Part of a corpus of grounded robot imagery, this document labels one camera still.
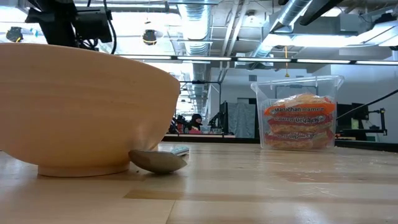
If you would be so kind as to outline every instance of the ceiling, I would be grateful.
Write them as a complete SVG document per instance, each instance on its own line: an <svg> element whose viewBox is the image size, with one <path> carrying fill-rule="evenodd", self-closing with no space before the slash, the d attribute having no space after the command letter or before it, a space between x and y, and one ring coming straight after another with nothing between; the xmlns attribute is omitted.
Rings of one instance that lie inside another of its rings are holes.
<svg viewBox="0 0 398 224"><path fill-rule="evenodd" d="M5 33L11 26L19 26L26 29L24 34L24 42L34 42L46 44L45 38L40 31L38 24L25 24L24 19L26 14L27 4L21 5L21 1L16 1L15 5L9 3L8 6L16 7L0 7L0 42L7 42ZM102 1L93 1L92 6L102 6ZM186 27L184 21L179 14L174 13L159 13L159 12L145 12L147 7L150 7L153 3L147 1L125 0L117 1L108 0L108 7L113 10L113 25L115 27L118 37L118 47L116 54L137 54L137 55L185 55L185 43L186 39L183 37L184 29L195 29L195 27ZM85 6L86 0L75 0L77 6ZM208 44L210 45L210 55L220 56L223 49L224 40L228 31L228 21L232 21L231 11L236 4L235 0L224 0L218 5L211 8L211 23L210 23L210 34L208 37ZM176 5L170 5L174 11ZM257 46L262 42L264 37L262 28L268 18L268 16L280 11L281 7L278 5L277 0L274 1L250 1L246 6L245 12L241 12L243 6L238 6L238 13L234 20L233 27L238 26L238 20L241 13L245 13L240 29L238 30L238 40L234 41L234 45L231 51L231 55L236 53L248 54L256 49ZM398 8L398 2L396 0L345 0L338 7L333 8L329 12L325 13L324 17L336 17L340 14L352 14L357 15L357 19L362 19L359 14L369 13L372 11L380 10L383 8L396 10ZM158 42L156 45L148 46L142 41L142 35L146 29L157 30ZM233 42L231 40L232 34L235 29L231 31L228 45ZM110 52L113 44L99 44L99 50L102 52ZM299 47L288 45L286 48L282 46L273 47L271 54L273 57L285 57L287 50L288 57L300 57L300 58L335 58L335 59L346 59L346 58L363 58L363 59L385 59L391 56L391 51L388 47L361 47L361 48L334 48L334 47ZM192 64L190 63L153 63L156 67L164 69L167 72L172 73L179 80L191 80L193 75ZM209 66L218 67L218 64L211 64ZM228 78L225 80L225 84L230 83L231 85L238 85L242 83L243 79L246 79L248 71L245 69L231 69L228 71ZM268 69L272 70L260 70L254 73L258 74L269 74L268 78L274 76L279 77L285 68L283 63L276 63ZM289 65L291 69L306 69L295 73L303 73L303 75L312 73L317 66L297 64ZM210 77L215 78L219 70L212 69L212 75ZM202 91L202 97L206 98L207 90L205 87L195 88L191 83L184 86L182 96L179 99L177 112L191 114L194 111L201 111L201 108L197 108L196 100L190 98L193 91Z"/></svg>

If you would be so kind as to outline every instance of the wooden table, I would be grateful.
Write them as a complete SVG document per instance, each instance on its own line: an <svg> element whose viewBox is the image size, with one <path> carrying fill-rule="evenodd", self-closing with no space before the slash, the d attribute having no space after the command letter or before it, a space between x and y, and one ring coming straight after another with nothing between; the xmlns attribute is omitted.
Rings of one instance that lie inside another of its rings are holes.
<svg viewBox="0 0 398 224"><path fill-rule="evenodd" d="M131 166L102 177L42 177L0 152L0 223L398 223L397 154L159 148L181 145L192 149L188 166L166 176Z"/></svg>

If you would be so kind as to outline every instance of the person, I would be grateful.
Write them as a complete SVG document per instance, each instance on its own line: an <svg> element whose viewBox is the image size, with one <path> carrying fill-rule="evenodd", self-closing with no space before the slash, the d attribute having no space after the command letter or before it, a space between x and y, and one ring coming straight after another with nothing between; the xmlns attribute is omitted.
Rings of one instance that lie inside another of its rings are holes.
<svg viewBox="0 0 398 224"><path fill-rule="evenodd" d="M192 119L189 122L188 130L190 134L201 134L200 126L201 126L201 116L200 114L192 115Z"/></svg>

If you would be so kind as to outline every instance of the instant noodle package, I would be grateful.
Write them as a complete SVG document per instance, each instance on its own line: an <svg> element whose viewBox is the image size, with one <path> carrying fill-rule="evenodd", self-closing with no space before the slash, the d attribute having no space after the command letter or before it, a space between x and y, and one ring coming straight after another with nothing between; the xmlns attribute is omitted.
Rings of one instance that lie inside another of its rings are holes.
<svg viewBox="0 0 398 224"><path fill-rule="evenodd" d="M261 147L302 150L333 146L335 96L342 83L337 75L253 83Z"/></svg>

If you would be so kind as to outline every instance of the ramen package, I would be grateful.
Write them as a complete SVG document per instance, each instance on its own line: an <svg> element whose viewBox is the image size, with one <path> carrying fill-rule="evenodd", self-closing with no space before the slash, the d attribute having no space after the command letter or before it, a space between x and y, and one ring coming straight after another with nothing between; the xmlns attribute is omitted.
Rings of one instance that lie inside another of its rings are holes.
<svg viewBox="0 0 398 224"><path fill-rule="evenodd" d="M301 94L265 109L265 143L276 149L321 149L333 140L335 104L327 97Z"/></svg>

